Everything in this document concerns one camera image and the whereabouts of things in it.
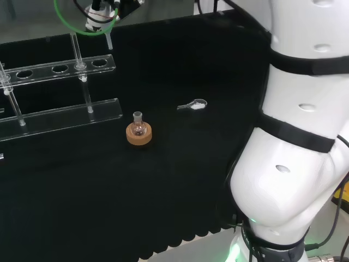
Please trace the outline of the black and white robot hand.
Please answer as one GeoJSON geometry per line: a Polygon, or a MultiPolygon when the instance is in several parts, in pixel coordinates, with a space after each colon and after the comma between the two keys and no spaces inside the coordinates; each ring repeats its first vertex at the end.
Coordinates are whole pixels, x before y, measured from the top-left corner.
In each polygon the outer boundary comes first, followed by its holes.
{"type": "Polygon", "coordinates": [[[85,28],[87,32],[98,32],[106,29],[111,20],[126,18],[144,4],[145,1],[92,1],[84,7],[87,15],[85,28]]]}

